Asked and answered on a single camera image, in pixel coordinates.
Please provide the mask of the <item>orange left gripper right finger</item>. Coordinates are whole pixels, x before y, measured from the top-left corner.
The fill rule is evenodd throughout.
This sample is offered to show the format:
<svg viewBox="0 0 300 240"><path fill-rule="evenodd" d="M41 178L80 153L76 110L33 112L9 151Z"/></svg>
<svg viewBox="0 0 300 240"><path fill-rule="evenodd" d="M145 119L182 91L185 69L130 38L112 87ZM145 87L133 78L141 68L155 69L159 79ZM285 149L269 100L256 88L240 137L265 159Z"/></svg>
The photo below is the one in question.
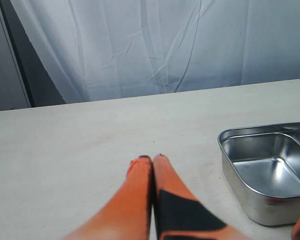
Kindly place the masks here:
<svg viewBox="0 0 300 240"><path fill-rule="evenodd" d="M167 156L153 159L159 240L239 240L240 232L212 214L183 183Z"/></svg>

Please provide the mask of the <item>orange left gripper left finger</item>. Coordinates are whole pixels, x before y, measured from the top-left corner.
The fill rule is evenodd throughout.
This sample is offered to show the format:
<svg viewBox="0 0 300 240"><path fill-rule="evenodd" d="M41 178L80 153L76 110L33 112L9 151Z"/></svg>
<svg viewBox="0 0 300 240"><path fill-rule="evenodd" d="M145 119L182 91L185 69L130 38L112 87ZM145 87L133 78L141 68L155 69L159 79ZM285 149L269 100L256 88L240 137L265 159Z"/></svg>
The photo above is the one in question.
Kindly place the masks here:
<svg viewBox="0 0 300 240"><path fill-rule="evenodd" d="M130 162L119 190L64 240L148 240L151 225L153 165L147 155Z"/></svg>

